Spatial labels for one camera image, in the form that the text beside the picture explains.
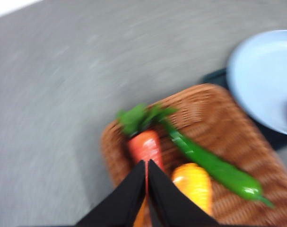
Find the carrot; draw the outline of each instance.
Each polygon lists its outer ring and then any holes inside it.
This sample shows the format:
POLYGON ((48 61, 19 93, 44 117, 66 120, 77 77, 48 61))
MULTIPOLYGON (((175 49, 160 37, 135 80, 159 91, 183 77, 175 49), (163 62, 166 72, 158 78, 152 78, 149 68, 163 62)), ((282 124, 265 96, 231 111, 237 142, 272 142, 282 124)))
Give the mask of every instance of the carrot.
POLYGON ((144 131, 132 138, 128 145, 136 163, 140 160, 145 161, 146 192, 148 192, 148 161, 152 159, 163 170, 159 137, 153 130, 144 131))
MULTIPOLYGON (((146 195, 148 195, 148 161, 152 159, 162 170, 164 169, 159 137, 155 131, 148 130, 148 127, 157 116, 167 116, 175 111, 173 108, 163 109, 160 105, 154 105, 148 109, 146 105, 139 104, 129 111, 120 110, 117 113, 117 121, 121 125, 122 132, 129 137, 128 147, 134 162, 145 161, 146 195)), ((136 217, 134 223, 136 227, 143 225, 146 201, 147 197, 136 217)))

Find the brown basket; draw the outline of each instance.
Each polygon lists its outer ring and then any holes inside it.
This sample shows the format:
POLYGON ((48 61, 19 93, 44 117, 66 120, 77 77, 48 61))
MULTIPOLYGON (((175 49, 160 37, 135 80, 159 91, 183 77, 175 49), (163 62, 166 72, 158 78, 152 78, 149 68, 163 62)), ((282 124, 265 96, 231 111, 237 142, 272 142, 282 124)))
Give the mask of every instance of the brown basket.
MULTIPOLYGON (((213 216, 223 224, 276 225, 287 227, 287 171, 251 120, 221 87, 203 84, 188 88, 160 101, 179 111, 171 116, 175 126, 203 147, 257 178, 275 209, 261 202, 246 201, 212 180, 213 216)), ((166 173, 190 162, 172 144, 161 128, 162 158, 166 173)), ((125 148, 126 140, 117 122, 102 134, 102 150, 115 185, 133 167, 125 148)), ((145 225, 151 226, 146 216, 145 225)))

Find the black object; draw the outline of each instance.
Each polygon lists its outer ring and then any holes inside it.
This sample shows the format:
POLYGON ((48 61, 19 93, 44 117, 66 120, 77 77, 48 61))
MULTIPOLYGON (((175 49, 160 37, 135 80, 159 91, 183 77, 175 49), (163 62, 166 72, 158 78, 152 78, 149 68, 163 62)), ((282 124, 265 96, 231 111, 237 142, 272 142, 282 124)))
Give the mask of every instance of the black object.
MULTIPOLYGON (((226 69, 217 70, 215 72, 205 75, 202 79, 202 83, 217 84, 229 90, 226 82, 226 69)), ((276 151, 287 145, 287 135, 269 129, 266 126, 258 123, 254 119, 252 120, 276 151)))
MULTIPOLYGON (((221 225, 183 195, 154 161, 148 162, 148 191, 165 227, 248 227, 221 225)), ((145 197, 145 162, 74 227, 131 227, 145 197)))

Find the green leaves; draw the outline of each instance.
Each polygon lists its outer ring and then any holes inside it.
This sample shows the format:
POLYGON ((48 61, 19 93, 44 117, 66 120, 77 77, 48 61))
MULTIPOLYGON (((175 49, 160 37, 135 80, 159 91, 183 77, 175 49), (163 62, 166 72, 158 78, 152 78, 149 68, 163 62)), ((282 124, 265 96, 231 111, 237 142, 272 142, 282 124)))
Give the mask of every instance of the green leaves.
POLYGON ((140 124, 147 114, 147 106, 139 104, 129 111, 120 110, 117 113, 117 120, 122 126, 122 131, 128 136, 134 136, 140 130, 140 124))
POLYGON ((139 104, 129 111, 120 110, 117 120, 122 131, 127 136, 134 136, 146 130, 154 120, 171 115, 177 111, 176 108, 161 108, 161 104, 155 104, 148 109, 146 104, 139 104))

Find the toy vegetable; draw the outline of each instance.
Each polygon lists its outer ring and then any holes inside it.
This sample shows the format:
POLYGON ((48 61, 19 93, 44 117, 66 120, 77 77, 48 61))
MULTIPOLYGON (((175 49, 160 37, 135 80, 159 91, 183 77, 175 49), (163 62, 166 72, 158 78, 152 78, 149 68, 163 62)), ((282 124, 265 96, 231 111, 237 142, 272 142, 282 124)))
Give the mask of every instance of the toy vegetable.
POLYGON ((262 194, 260 183, 247 173, 207 151, 188 137, 180 133, 165 116, 158 121, 164 126, 172 142, 188 159, 203 167, 214 179, 226 188, 247 200, 262 201, 269 207, 274 205, 262 194))
POLYGON ((208 215, 211 212, 211 182, 208 173, 196 163, 187 163, 173 171, 177 188, 208 215))
MULTIPOLYGON (((146 163, 147 193, 148 161, 152 159, 163 170, 159 137, 155 131, 147 129, 151 122, 160 114, 166 116, 175 111, 173 108, 161 109, 159 105, 147 109, 146 105, 139 104, 129 111, 120 110, 117 114, 117 121, 122 127, 122 132, 129 137, 128 147, 133 160, 135 163, 138 163, 140 160, 144 160, 146 163)), ((146 200, 145 198, 138 212, 134 223, 135 227, 143 225, 146 200)))

